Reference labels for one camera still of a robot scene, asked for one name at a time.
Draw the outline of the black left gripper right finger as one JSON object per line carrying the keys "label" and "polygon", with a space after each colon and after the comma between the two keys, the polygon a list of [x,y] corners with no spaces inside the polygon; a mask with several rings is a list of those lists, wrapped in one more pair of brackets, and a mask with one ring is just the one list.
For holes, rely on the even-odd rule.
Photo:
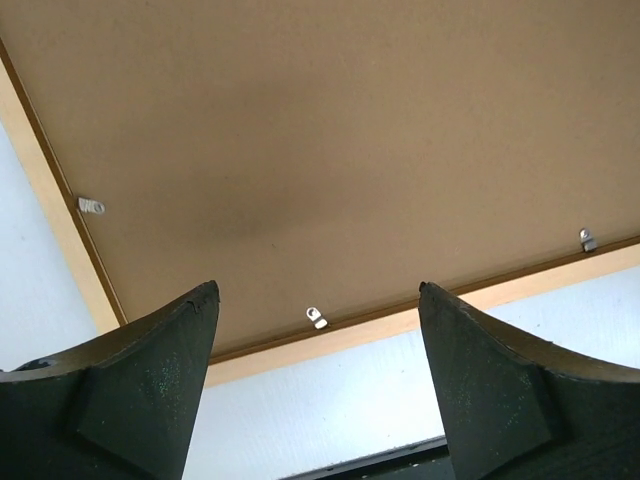
{"label": "black left gripper right finger", "polygon": [[636,479],[639,372],[422,283],[420,328],[459,479]]}

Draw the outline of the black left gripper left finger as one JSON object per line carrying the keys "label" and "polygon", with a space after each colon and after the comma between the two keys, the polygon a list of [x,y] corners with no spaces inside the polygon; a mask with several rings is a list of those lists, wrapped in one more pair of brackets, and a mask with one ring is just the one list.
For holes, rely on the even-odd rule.
{"label": "black left gripper left finger", "polygon": [[2,372],[2,478],[181,478],[219,303],[208,281],[143,318]]}

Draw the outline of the wooden picture frame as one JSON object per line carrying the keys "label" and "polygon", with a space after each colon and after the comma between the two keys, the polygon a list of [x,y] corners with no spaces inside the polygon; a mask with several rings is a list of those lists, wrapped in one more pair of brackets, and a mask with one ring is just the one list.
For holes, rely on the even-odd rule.
{"label": "wooden picture frame", "polygon": [[[1,53],[1,121],[99,333],[128,320],[91,239],[59,162],[7,51]],[[480,310],[519,301],[639,264],[639,239],[631,237],[472,283],[452,293]],[[288,367],[410,332],[419,326],[411,298],[347,316],[322,330],[258,343],[210,358],[206,387]]]}

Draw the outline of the brown backing board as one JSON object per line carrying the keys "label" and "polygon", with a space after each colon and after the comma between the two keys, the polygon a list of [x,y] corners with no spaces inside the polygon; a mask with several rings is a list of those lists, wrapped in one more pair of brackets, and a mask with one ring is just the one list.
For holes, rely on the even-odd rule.
{"label": "brown backing board", "polygon": [[635,1],[5,1],[124,315],[229,352],[639,232]]}

